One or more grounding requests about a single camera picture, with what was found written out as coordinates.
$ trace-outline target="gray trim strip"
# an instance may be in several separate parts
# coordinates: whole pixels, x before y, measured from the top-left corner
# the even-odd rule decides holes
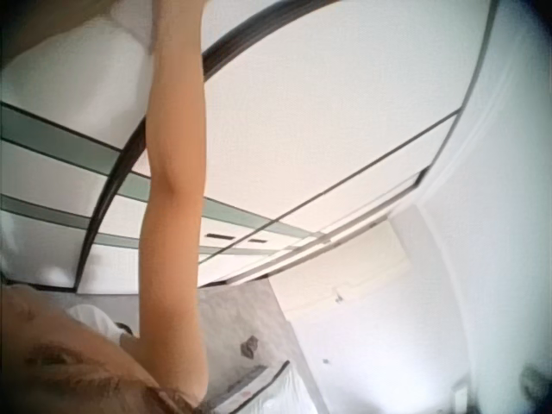
[[[43,205],[33,204],[18,200],[2,194],[0,196],[2,211],[17,214],[40,220],[47,223],[58,224],[61,226],[72,227],[75,229],[86,230],[88,228],[89,217],[79,216],[77,214],[67,213],[65,211],[50,209]]]
[[[10,214],[16,214],[18,216],[24,216],[33,220],[39,220],[41,222],[58,224],[60,226],[71,227],[74,229],[86,230],[88,228],[89,217],[79,216],[65,211],[50,209],[42,205],[29,203],[26,201],[18,200],[4,194],[0,195],[1,210]],[[134,248],[137,249],[140,243],[140,239],[133,237],[124,237],[120,235],[107,235],[100,233],[97,235],[94,244],[100,244],[103,246],[111,246],[113,248]],[[213,248],[211,246],[200,246],[200,254],[214,254],[221,248]],[[275,254],[277,250],[263,250],[260,248],[231,248],[224,252],[225,254],[232,255],[271,255]]]
[[[69,129],[63,129],[47,120],[32,116],[23,110],[2,103],[2,141],[26,148],[38,154],[83,168],[104,176],[109,175],[120,151],[92,140]],[[132,172],[122,183],[118,195],[146,203],[149,199],[150,179]],[[203,217],[237,226],[257,229],[270,219],[238,209],[211,198],[205,198]],[[284,223],[275,223],[267,231],[303,239],[310,232]]]
[[[119,152],[2,105],[2,139],[68,164],[107,175]]]
[[[93,244],[99,244],[101,246],[110,246],[112,248],[132,248],[138,249],[140,245],[140,239],[133,237],[124,237],[121,235],[106,235],[105,233],[98,233],[96,240]],[[221,248],[214,248],[212,246],[200,246],[199,254],[214,254]],[[277,250],[262,250],[258,248],[231,248],[224,252],[224,254],[232,255],[246,255],[246,256],[260,256],[275,254]]]

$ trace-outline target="gray marble wall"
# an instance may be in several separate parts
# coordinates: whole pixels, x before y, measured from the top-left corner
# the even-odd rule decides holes
[[[63,307],[94,304],[114,321],[126,323],[138,332],[137,296],[48,295]],[[318,412],[328,413],[292,326],[285,320],[268,280],[202,289],[199,310],[210,370],[207,398],[225,392],[256,365],[275,366],[290,360],[303,378]],[[240,350],[250,336],[259,340],[252,360],[242,356]]]

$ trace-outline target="white ceiling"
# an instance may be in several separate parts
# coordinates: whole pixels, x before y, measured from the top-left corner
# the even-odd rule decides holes
[[[212,0],[204,16],[203,49],[273,3]],[[2,100],[122,148],[147,106],[152,75],[148,9],[150,0],[123,0],[111,16],[98,17],[25,53],[3,71]],[[345,0],[270,34],[205,86],[206,196],[246,213],[275,218],[458,110],[480,51],[487,9],[488,2],[479,0]],[[435,156],[452,121],[283,222],[325,231],[367,205],[372,208],[374,200],[385,200],[396,193],[393,189],[403,188],[398,185],[416,179]],[[4,152],[13,154],[5,161],[13,173],[3,175],[4,194],[91,215],[103,175],[10,145],[3,143],[9,150]],[[146,157],[135,170],[149,174]],[[117,196],[101,231],[138,237],[144,208],[141,201]],[[20,226],[12,232],[18,252],[15,263],[25,269],[30,265],[25,263],[29,258],[24,246],[32,238],[33,226],[12,218],[3,214],[3,220]],[[65,231],[61,226],[53,229],[44,228],[44,234]],[[230,244],[205,238],[209,232],[236,241],[251,231],[254,228],[204,218],[202,245]],[[299,242],[269,231],[254,238],[266,243],[254,245],[246,239],[234,248],[265,249],[269,255]],[[50,250],[44,254],[53,254]],[[44,254],[36,257],[45,260]],[[133,292],[136,255],[130,249],[95,245],[81,291]],[[65,269],[63,274],[73,273],[74,263],[54,256],[54,264]],[[231,252],[224,256],[201,265],[201,280],[251,268],[251,263],[263,260],[264,252],[255,257]],[[98,276],[107,267],[122,274],[127,265],[121,280]]]

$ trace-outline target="hair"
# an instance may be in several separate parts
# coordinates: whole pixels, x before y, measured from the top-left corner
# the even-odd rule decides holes
[[[25,374],[2,374],[0,411],[17,414],[192,414],[175,390],[110,372],[70,349],[39,346],[24,361]]]

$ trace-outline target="ceiling panel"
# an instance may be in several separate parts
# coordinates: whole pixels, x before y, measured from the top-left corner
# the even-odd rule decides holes
[[[278,235],[276,233],[270,233],[268,231],[260,231],[255,233],[246,240],[236,244],[237,248],[256,248],[263,250],[280,250],[281,248],[287,248],[293,243],[296,243],[299,239],[290,237],[289,235]]]
[[[207,197],[275,218],[457,110],[486,8],[339,2],[248,49],[206,84]]]
[[[198,285],[207,285],[225,275],[262,259],[259,255],[219,254],[199,265]]]
[[[316,232],[381,198],[431,163],[453,121],[452,117],[389,158],[291,213],[282,222]]]
[[[2,141],[2,194],[91,216],[105,177]]]
[[[212,0],[204,13],[204,49],[272,3]],[[24,53],[3,70],[2,100],[123,147],[146,113],[151,9],[151,0],[123,0],[110,16]]]
[[[82,229],[0,212],[2,271],[14,281],[73,287]]]
[[[135,295],[138,283],[137,249],[94,244],[78,293]]]

